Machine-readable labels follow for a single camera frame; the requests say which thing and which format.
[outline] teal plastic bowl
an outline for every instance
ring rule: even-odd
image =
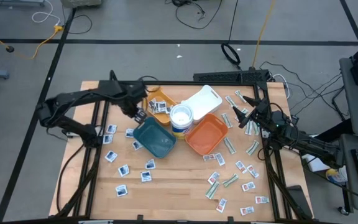
[[[134,130],[134,137],[159,159],[164,158],[177,142],[172,134],[151,117],[146,118],[144,123]]]

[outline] orange bin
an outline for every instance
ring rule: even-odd
[[[227,134],[227,126],[215,115],[207,114],[186,135],[186,142],[200,155],[208,155]]]
[[[151,92],[147,96],[147,103],[149,103],[152,99],[155,99],[158,102],[159,101],[165,101],[167,103],[167,107],[176,105],[176,103],[171,98],[169,98],[169,96],[167,96],[165,93],[162,92],[161,87],[157,91]],[[155,119],[157,119],[157,121],[159,121],[161,124],[163,124],[163,125],[169,125],[170,124],[169,114],[153,114],[150,107],[148,107],[147,111],[151,115],[153,115],[153,117]]]

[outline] yellow cable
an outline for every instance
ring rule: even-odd
[[[29,59],[29,60],[34,59],[34,58],[37,56],[37,54],[38,54],[39,48],[40,48],[44,43],[48,42],[50,39],[52,39],[53,37],[55,37],[57,33],[59,33],[60,31],[63,30],[63,27],[62,27],[62,26],[54,26],[53,28],[55,29],[55,31],[53,32],[53,34],[52,34],[48,39],[44,40],[43,42],[41,42],[41,44],[39,44],[39,45],[37,46],[37,48],[36,48],[36,50],[35,50],[35,52],[34,52],[34,54],[33,54],[33,56],[32,56],[31,58],[26,57],[25,55],[23,55],[23,54],[20,53],[20,52],[17,52],[16,54],[17,54],[18,56],[24,58],[24,59]],[[9,48],[9,46],[6,45],[6,44],[5,44],[4,42],[2,42],[1,40],[0,40],[0,44],[2,44],[3,46],[5,46],[5,48],[7,48],[7,49]]]
[[[265,26],[266,26],[266,23],[267,21],[269,20],[269,17],[273,11],[273,7],[274,7],[274,2],[275,0],[272,0],[272,3],[270,5],[270,9],[268,10],[268,13],[266,15],[266,19],[265,19],[265,22],[264,22],[264,25],[262,26],[262,30],[260,31],[260,34],[259,34],[259,38],[258,38],[258,42],[256,43],[256,50],[255,50],[255,55],[254,55],[254,60],[252,61],[252,67],[254,67],[255,65],[255,61],[256,61],[256,58],[258,56],[258,50],[259,50],[259,42],[262,38],[262,35],[264,34],[264,30],[265,30]]]

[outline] desk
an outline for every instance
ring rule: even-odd
[[[342,58],[339,64],[341,66],[350,119],[316,136],[316,138],[322,141],[333,141],[338,139],[341,134],[358,134],[358,85],[354,82],[351,72],[351,68],[353,67],[352,60]]]
[[[344,150],[348,188],[351,191],[358,193],[358,174],[351,154],[352,149],[358,149],[358,136],[343,134],[339,139],[339,144],[341,148]],[[349,197],[353,206],[356,209],[358,209],[358,197],[352,194],[349,195]]]
[[[81,89],[96,88],[98,82],[83,82]],[[187,99],[201,89],[201,86],[170,85],[162,86],[163,91],[176,102]],[[247,96],[254,96],[252,87],[248,86],[213,86],[214,90],[222,97],[230,95],[240,108],[251,109],[250,105],[241,103],[234,91],[240,89],[241,93]],[[284,112],[289,114],[287,98],[282,83],[268,83],[268,92],[271,102],[279,104]],[[93,112],[93,104],[78,106],[75,110],[74,120],[81,123],[90,123]],[[233,124],[234,112],[228,102],[223,99],[222,105],[214,113],[227,113]],[[239,129],[236,125],[229,129],[227,136],[233,142],[237,152],[230,155],[224,143],[221,142],[213,151],[221,152],[226,165],[219,166],[217,161],[204,162],[203,158],[192,150],[185,141],[179,140],[174,149],[164,159],[156,159],[156,169],[151,170],[151,182],[141,183],[140,172],[145,170],[147,160],[153,158],[146,149],[135,151],[132,147],[134,139],[125,138],[127,128],[135,128],[137,123],[121,113],[117,106],[110,106],[107,124],[116,124],[117,132],[114,135],[112,144],[103,145],[101,156],[105,156],[109,150],[118,154],[117,159],[110,163],[105,158],[101,158],[99,163],[98,178],[94,191],[94,201],[91,210],[91,218],[94,219],[121,219],[135,220],[137,215],[143,215],[145,220],[203,220],[203,221],[227,221],[227,217],[234,217],[235,221],[273,221],[272,204],[255,204],[255,196],[264,195],[270,197],[268,178],[263,161],[258,160],[257,152],[248,156],[245,150],[252,144],[253,140],[261,142],[260,136],[248,136],[244,134],[244,129]],[[71,139],[66,146],[62,166],[66,160],[81,145],[80,139]],[[61,188],[61,207],[71,197],[78,185],[81,166],[83,162],[84,150],[82,150],[69,163],[63,175]],[[308,189],[305,176],[301,166],[299,155],[281,150],[282,164],[288,186],[301,185],[310,204]],[[246,166],[252,164],[260,177],[254,179],[249,173],[241,174],[236,165],[236,161],[241,160]],[[125,177],[120,177],[117,168],[128,164],[130,173]],[[210,185],[208,177],[218,171],[221,176],[220,181],[230,178],[233,173],[239,175],[239,180],[224,188],[220,185],[212,200],[208,200],[204,195]],[[241,190],[241,184],[254,181],[256,189],[248,192]],[[115,187],[126,184],[128,195],[116,197]],[[85,199],[88,191],[83,194],[83,201],[80,214],[84,214]],[[216,211],[216,206],[221,197],[227,199],[227,205],[223,213]],[[56,196],[53,197],[50,214],[56,214]],[[284,209],[282,196],[277,194],[280,208],[280,216],[283,218]],[[240,208],[254,206],[255,213],[241,216]]]

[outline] wooden table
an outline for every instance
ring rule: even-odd
[[[98,82],[83,82],[81,89],[97,88]],[[201,86],[162,86],[163,92],[176,102],[181,102],[201,89]],[[240,89],[243,95],[254,96],[252,87],[249,86],[213,86],[214,90],[224,98],[230,95],[241,108],[251,109],[249,104],[243,104],[234,94]],[[286,114],[289,113],[288,103],[282,83],[268,83],[270,101],[279,104]],[[94,104],[78,106],[75,110],[74,120],[81,123],[90,123]],[[99,110],[98,122],[101,121]],[[228,102],[223,99],[222,105],[214,114],[221,118],[222,113],[227,113],[232,124],[236,124],[234,112]],[[134,139],[125,137],[127,128],[136,128],[137,123],[121,113],[117,106],[110,106],[107,125],[116,124],[117,132],[111,144],[103,145],[101,160],[99,163],[98,178],[94,191],[94,202],[91,218],[94,219],[123,219],[135,220],[137,215],[143,215],[145,220],[203,220],[224,221],[228,216],[233,216],[235,221],[273,221],[272,204],[256,204],[255,196],[268,196],[269,185],[264,161],[257,158],[256,152],[249,156],[246,149],[254,140],[261,142],[260,136],[248,136],[244,134],[245,129],[239,129],[236,125],[229,129],[228,138],[232,141],[237,152],[230,155],[223,142],[214,149],[214,153],[223,155],[226,165],[219,166],[217,161],[204,161],[185,141],[178,140],[173,150],[164,159],[156,159],[156,169],[151,170],[152,181],[142,183],[140,172],[145,171],[145,163],[153,158],[151,153],[142,148],[135,151],[132,147]],[[66,160],[82,144],[79,138],[70,139],[67,143],[62,166]],[[118,154],[117,159],[110,163],[104,156],[108,151]],[[83,162],[84,149],[69,163],[62,179],[61,207],[71,197],[78,186],[78,180]],[[300,158],[294,152],[286,149],[280,151],[285,179],[288,186],[301,185],[310,204],[308,188],[301,166]],[[252,164],[260,176],[254,179],[249,172],[241,174],[235,162],[241,160],[246,166]],[[117,168],[127,164],[130,173],[121,177]],[[225,188],[221,184],[212,200],[205,197],[210,184],[207,182],[209,176],[217,171],[220,173],[220,183],[229,179],[234,173],[239,180]],[[254,181],[256,189],[243,192],[241,184]],[[128,195],[116,196],[115,188],[126,184]],[[278,190],[277,199],[280,208],[280,216],[285,217],[282,204],[282,196]],[[83,202],[80,214],[84,214],[85,200],[88,191],[83,194]],[[227,199],[226,208],[223,213],[216,211],[221,198]],[[56,196],[50,208],[50,214],[56,214]],[[241,216],[240,208],[253,206],[255,212]]]

